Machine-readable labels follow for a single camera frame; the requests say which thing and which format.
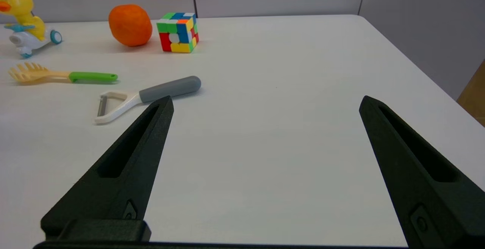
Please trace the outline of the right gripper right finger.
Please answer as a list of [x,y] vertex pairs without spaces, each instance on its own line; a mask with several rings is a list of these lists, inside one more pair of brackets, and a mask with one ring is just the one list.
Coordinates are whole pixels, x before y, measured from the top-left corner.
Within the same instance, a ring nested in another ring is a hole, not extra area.
[[484,191],[383,102],[359,114],[409,247],[483,249]]

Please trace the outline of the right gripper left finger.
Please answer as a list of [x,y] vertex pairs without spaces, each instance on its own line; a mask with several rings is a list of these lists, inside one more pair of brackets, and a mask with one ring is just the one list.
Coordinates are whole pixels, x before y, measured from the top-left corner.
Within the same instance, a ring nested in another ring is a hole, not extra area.
[[144,215],[174,113],[153,102],[41,219],[47,241],[149,241]]

